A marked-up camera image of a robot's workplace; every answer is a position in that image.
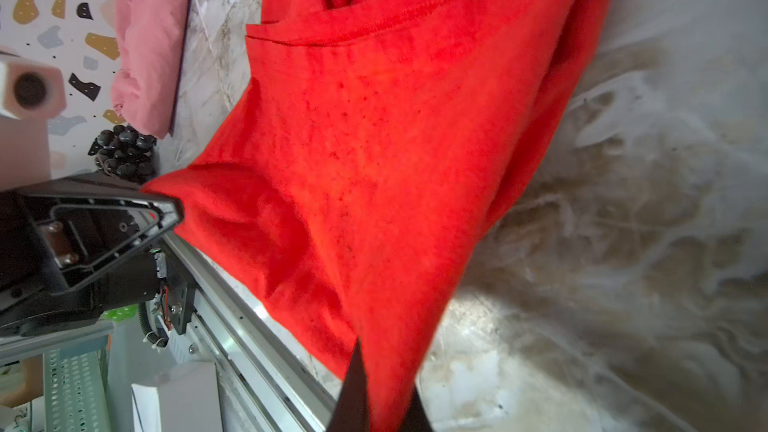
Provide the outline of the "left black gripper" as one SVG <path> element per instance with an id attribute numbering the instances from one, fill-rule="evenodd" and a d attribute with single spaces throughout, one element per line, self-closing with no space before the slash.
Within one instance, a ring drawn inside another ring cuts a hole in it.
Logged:
<path id="1" fill-rule="evenodd" d="M 1 195 L 1 333 L 92 325 L 160 288 L 151 244 L 183 220 L 178 199 L 101 173 Z"/>

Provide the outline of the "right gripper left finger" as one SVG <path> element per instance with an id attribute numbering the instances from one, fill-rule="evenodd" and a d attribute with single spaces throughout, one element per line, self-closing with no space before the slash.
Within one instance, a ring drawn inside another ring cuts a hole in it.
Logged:
<path id="1" fill-rule="evenodd" d="M 367 376 L 361 346 L 355 343 L 327 432 L 369 432 Z"/>

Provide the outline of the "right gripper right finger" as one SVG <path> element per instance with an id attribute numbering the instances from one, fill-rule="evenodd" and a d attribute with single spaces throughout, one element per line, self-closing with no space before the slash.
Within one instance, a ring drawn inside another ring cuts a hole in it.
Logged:
<path id="1" fill-rule="evenodd" d="M 398 429 L 399 432 L 433 432 L 434 429 L 426 415 L 417 388 L 413 389 L 412 397 L 405 416 Z"/>

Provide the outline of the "red t-shirt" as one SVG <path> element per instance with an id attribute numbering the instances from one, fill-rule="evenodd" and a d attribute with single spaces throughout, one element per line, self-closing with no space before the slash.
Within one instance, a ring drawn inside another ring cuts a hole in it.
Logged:
<path id="1" fill-rule="evenodd" d="M 476 244 L 522 195 L 610 0 L 262 0 L 250 79 L 149 182 L 178 234 L 396 431 Z"/>

